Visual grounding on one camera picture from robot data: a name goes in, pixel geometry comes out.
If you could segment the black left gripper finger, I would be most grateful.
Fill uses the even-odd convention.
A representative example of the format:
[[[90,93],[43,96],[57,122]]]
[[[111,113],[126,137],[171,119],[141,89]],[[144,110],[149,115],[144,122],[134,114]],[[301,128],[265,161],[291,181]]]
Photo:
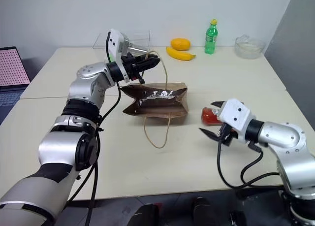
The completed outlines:
[[[135,64],[135,70],[137,72],[143,72],[148,69],[154,68],[155,66],[158,65],[159,62],[141,62],[141,63],[136,63]]]
[[[137,64],[144,64],[144,63],[149,63],[149,64],[158,64],[160,62],[160,58],[158,55],[151,54],[143,54],[140,56],[135,57],[135,61]]]

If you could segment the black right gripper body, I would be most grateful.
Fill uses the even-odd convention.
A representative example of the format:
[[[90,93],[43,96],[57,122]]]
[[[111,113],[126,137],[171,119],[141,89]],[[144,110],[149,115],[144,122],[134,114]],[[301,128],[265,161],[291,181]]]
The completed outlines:
[[[223,123],[218,132],[218,146],[230,146],[233,139],[238,138],[238,133],[227,123]]]

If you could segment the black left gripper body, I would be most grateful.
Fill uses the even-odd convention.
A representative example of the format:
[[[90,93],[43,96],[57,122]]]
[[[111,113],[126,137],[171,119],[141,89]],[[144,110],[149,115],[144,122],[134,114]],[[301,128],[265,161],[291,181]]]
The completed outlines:
[[[122,56],[123,66],[129,79],[132,81],[138,80],[140,84],[144,84],[144,66],[145,55],[134,56],[132,53],[127,52],[126,56]]]

